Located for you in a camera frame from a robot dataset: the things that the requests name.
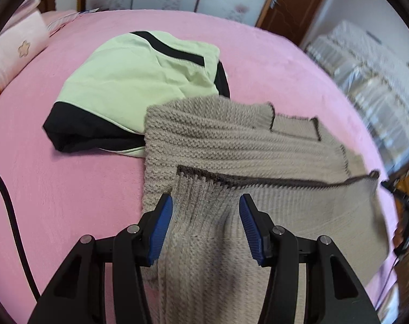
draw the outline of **beige knitted sweater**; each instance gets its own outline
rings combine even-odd
[[[143,278],[159,292],[155,322],[257,323],[269,268],[252,259],[239,217],[259,210],[297,236],[333,238],[363,284],[388,252],[377,172],[317,119],[275,115],[269,104],[218,96],[148,108],[143,211],[170,192],[174,212],[161,256]],[[296,323],[303,323],[300,272]]]

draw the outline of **black cable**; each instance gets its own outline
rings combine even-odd
[[[4,181],[2,180],[1,176],[0,176],[0,192],[1,192],[2,198],[4,199],[6,211],[8,213],[9,224],[11,225],[11,230],[13,232],[14,241],[16,244],[18,255],[20,257],[21,265],[24,270],[24,274],[26,275],[26,279],[33,293],[33,297],[35,297],[35,300],[38,301],[41,295],[39,294],[35,280],[33,279],[32,272],[30,271],[29,263],[27,262],[26,253],[24,252],[23,243],[21,241],[20,231],[18,229],[17,219],[14,213],[14,207],[11,201],[11,197],[9,196],[8,189],[6,188],[6,185]]]
[[[395,268],[395,266],[396,266],[396,264],[398,263],[398,261],[399,261],[399,259],[398,259],[398,257],[397,257],[397,259],[394,261],[394,264],[392,265],[391,270],[389,271],[388,277],[387,277],[387,279],[386,279],[386,281],[385,281],[385,285],[383,285],[383,289],[382,289],[382,291],[381,291],[379,297],[377,298],[376,305],[374,306],[374,309],[375,309],[375,310],[378,310],[377,306],[378,306],[379,303],[380,303],[380,300],[381,300],[381,298],[382,298],[382,296],[383,296],[383,293],[385,292],[386,285],[388,285],[388,281],[389,281],[389,279],[391,278],[392,271],[393,271],[393,269]]]

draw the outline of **pink bedspread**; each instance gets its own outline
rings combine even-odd
[[[0,97],[0,175],[11,194],[41,292],[80,236],[112,236],[139,220],[144,159],[103,151],[61,154],[42,130],[71,73],[108,39],[136,30],[162,30],[177,38],[215,44],[221,50],[233,100],[271,101],[277,112],[318,116],[338,139],[363,155],[368,171],[379,169],[382,179],[386,178],[374,143],[349,101],[285,38],[190,12],[83,15],[52,36],[48,48]],[[382,190],[379,196],[388,232],[393,235],[393,199]],[[374,302],[392,262],[390,256],[367,288]],[[0,301],[18,324],[27,321],[35,305],[1,197]]]

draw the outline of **metal screw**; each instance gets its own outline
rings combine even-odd
[[[332,243],[332,239],[326,235],[320,236],[320,241],[325,245],[329,245]]]
[[[137,224],[130,225],[126,228],[126,231],[130,234],[136,234],[140,231],[140,227]]]
[[[92,236],[90,235],[83,235],[82,237],[80,237],[80,242],[82,244],[88,244],[91,241],[92,241]]]
[[[272,228],[272,232],[276,235],[283,235],[285,233],[285,229],[282,226],[277,225]]]

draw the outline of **door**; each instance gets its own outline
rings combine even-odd
[[[257,27],[285,36],[296,45],[302,41],[322,0],[270,0]]]

